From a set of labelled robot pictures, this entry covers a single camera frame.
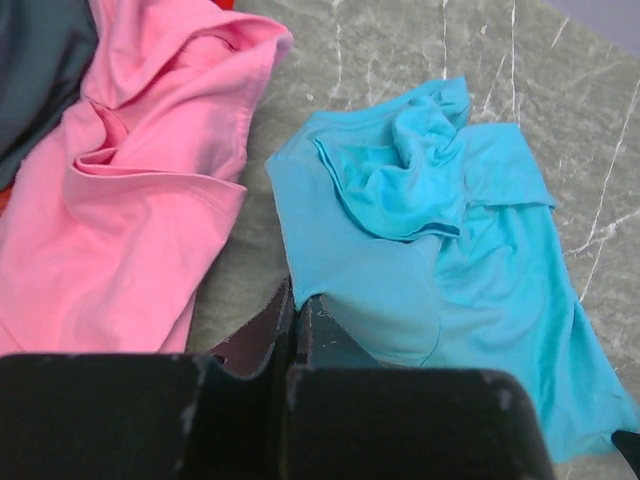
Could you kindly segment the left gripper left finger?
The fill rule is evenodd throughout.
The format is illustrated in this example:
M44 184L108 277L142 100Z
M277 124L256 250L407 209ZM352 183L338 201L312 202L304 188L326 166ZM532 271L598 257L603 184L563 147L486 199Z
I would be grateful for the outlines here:
M283 281L206 353L3 357L2 477L274 478L292 317Z

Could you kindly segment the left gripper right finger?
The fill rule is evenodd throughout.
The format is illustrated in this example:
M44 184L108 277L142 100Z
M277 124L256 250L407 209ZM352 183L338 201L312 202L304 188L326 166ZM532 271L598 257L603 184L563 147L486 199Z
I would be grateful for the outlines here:
M320 297L299 320L286 384L286 478L553 477L531 401L511 375L385 366Z

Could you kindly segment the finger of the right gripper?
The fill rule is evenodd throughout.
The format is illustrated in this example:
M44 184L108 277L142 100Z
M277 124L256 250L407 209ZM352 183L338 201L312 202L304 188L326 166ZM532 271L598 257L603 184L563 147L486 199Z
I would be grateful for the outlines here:
M638 456L640 454L640 434L626 430L616 430L611 440L623 456Z

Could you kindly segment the cyan blue t-shirt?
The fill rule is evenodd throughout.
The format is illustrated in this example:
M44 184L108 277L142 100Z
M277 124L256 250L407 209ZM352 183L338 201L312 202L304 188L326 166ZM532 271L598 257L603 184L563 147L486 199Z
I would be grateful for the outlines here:
M312 114L266 163L297 306L373 357L482 368L527 391L552 459L612 449L639 409L575 292L518 125L469 120L463 78Z

